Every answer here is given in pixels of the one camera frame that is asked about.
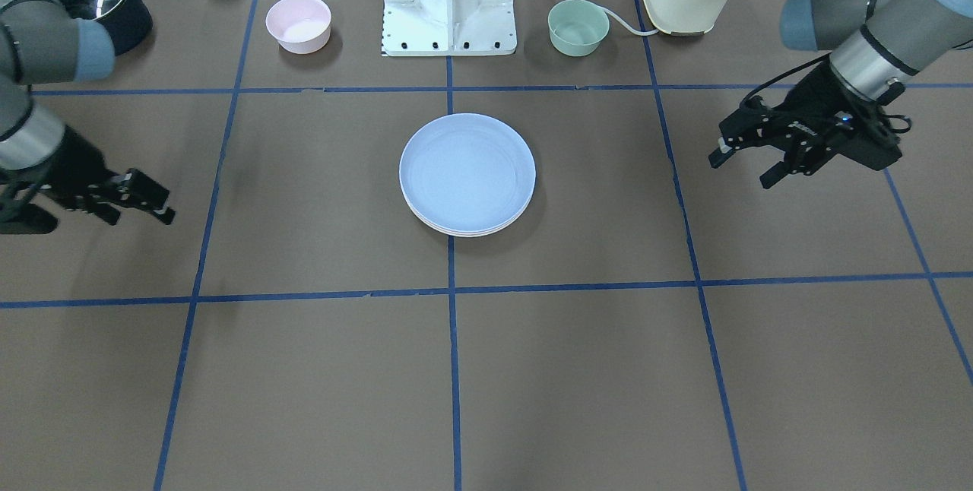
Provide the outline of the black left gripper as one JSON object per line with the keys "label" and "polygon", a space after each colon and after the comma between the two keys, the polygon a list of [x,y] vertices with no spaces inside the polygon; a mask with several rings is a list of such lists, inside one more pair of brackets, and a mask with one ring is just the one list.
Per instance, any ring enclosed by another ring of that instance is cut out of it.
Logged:
{"label": "black left gripper", "polygon": [[836,122],[848,119],[840,109],[845,97],[852,95],[838,82],[827,59],[814,59],[807,66],[812,71],[781,103],[769,106],[758,90],[751,90],[720,121],[721,137],[708,155],[710,168],[720,168],[743,149],[778,148],[782,158],[759,176],[761,186],[771,189],[786,176],[817,172],[838,155]]}

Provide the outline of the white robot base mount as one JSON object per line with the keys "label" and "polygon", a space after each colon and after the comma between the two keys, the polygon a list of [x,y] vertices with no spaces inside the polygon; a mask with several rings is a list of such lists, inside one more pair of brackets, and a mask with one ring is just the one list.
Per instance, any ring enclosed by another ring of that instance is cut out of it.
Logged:
{"label": "white robot base mount", "polygon": [[518,47],[515,0],[383,0],[385,57],[493,57]]}

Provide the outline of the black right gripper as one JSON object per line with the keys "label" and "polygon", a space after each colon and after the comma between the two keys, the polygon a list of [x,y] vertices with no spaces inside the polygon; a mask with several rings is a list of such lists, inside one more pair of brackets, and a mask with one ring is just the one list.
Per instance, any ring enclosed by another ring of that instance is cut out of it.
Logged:
{"label": "black right gripper", "polygon": [[101,150],[69,126],[52,154],[32,166],[30,175],[60,207],[93,215],[110,226],[118,223],[120,207],[143,211],[166,225],[176,215],[168,204],[170,190],[141,169],[112,171]]}

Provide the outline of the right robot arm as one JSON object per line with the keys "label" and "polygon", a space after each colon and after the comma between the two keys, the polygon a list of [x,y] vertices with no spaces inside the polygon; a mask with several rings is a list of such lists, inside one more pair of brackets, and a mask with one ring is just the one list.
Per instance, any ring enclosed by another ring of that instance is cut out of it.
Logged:
{"label": "right robot arm", "polygon": [[37,84],[107,78],[116,57],[99,21],[62,0],[2,0],[2,233],[51,233],[58,220],[33,200],[116,224],[135,208],[170,224],[170,193],[139,169],[111,171],[97,146],[37,102]]}

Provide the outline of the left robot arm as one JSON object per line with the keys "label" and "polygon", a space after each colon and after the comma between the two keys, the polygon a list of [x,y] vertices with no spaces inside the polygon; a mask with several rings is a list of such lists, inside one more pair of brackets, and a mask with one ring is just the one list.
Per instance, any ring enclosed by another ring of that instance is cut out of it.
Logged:
{"label": "left robot arm", "polygon": [[971,0],[788,0],[781,39],[818,57],[775,106],[751,90],[721,121],[708,158],[719,168],[743,149],[778,149],[765,188],[837,155],[873,171],[900,159],[901,132],[885,108],[946,52],[971,47]]}

